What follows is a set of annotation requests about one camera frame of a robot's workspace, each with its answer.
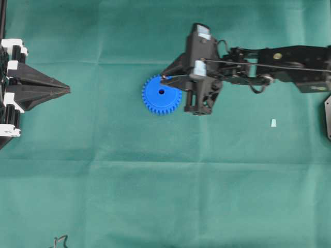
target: wire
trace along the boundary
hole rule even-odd
[[[219,41],[217,42],[217,45],[221,44],[221,42],[224,42],[226,52],[227,52],[227,53],[230,53],[230,50],[229,50],[229,48],[228,48],[228,43],[227,43],[227,41],[226,41],[226,40],[219,40]]]
[[[202,60],[208,61],[208,62],[230,64],[230,65],[260,66],[260,67],[277,68],[277,69],[284,69],[284,70],[331,72],[331,70],[325,70],[325,69],[300,68],[300,67],[290,67],[290,66],[273,66],[273,65],[250,63],[250,62],[233,62],[233,61],[226,61],[226,60],[221,60],[221,59],[202,59]]]
[[[61,236],[59,238],[55,237],[54,238],[54,245],[52,247],[50,247],[50,248],[56,248],[57,243],[60,242],[60,241],[62,241],[62,240],[63,240],[63,247],[64,248],[68,248],[68,246],[67,246],[67,239],[68,239],[68,235],[63,235],[63,236]]]

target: white bracket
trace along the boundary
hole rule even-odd
[[[21,53],[25,54],[25,56],[28,55],[27,48],[23,45],[23,40],[21,39],[2,39],[1,45],[7,49],[7,53],[9,55],[12,55],[12,47],[14,45],[18,45],[21,47]]]
[[[15,128],[12,124],[0,124],[0,136],[20,137],[21,129]]]
[[[4,106],[6,107],[7,104],[12,104],[15,106],[15,110],[19,110],[21,113],[24,113],[24,110],[15,102],[15,93],[5,92],[4,97]]]

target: gear teeth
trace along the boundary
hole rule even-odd
[[[170,114],[172,112],[174,112],[181,100],[182,100],[182,92],[180,90],[178,90],[178,95],[176,96],[176,98],[174,99],[174,101],[169,104],[170,106],[168,107],[156,107],[153,103],[151,103],[147,96],[146,96],[146,90],[148,88],[148,84],[155,78],[157,77],[160,77],[160,75],[156,75],[156,76],[153,76],[153,77],[150,77],[149,79],[146,80],[146,82],[144,83],[143,87],[142,87],[142,90],[141,90],[141,97],[142,97],[142,100],[143,100],[143,103],[145,104],[145,106],[148,108],[148,110],[156,115],[159,115],[159,116],[162,116],[162,115],[167,115],[167,114]]]

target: black mechanical part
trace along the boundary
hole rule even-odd
[[[221,42],[225,43],[227,51],[222,58],[218,53]],[[257,59],[257,63],[250,63],[249,59]],[[250,76],[252,66],[257,67],[255,76]],[[217,41],[210,35],[208,26],[194,23],[185,53],[163,70],[162,83],[187,92],[184,111],[204,115],[212,113],[223,81],[248,85],[254,93],[260,94],[278,79],[293,82],[303,93],[312,93],[331,91],[330,73],[331,46],[228,49],[225,40]]]
[[[6,4],[6,0],[0,0],[0,41],[5,38]],[[68,85],[25,64],[27,49],[22,46],[22,41],[6,42],[5,48],[0,44],[0,131],[3,128],[4,135],[0,136],[0,149],[13,136],[19,136],[21,111],[29,111],[41,103],[70,93]],[[8,43],[12,44],[11,61],[7,53]]]
[[[325,102],[325,120],[326,120],[326,131],[327,137],[331,141],[331,96],[329,96]]]

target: metal rod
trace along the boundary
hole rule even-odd
[[[0,39],[5,38],[7,0],[1,0]]]
[[[266,65],[266,64],[258,64],[258,63],[249,63],[249,62],[233,62],[221,59],[201,59],[202,61],[207,62],[216,62],[216,63],[223,63],[229,65],[247,65],[247,66],[261,66],[261,67],[269,67],[275,69],[284,69],[284,70],[298,70],[298,71],[319,71],[319,72],[331,72],[331,70],[325,69],[313,69],[313,68],[301,68],[301,67],[289,67],[289,66],[273,66],[273,65]]]

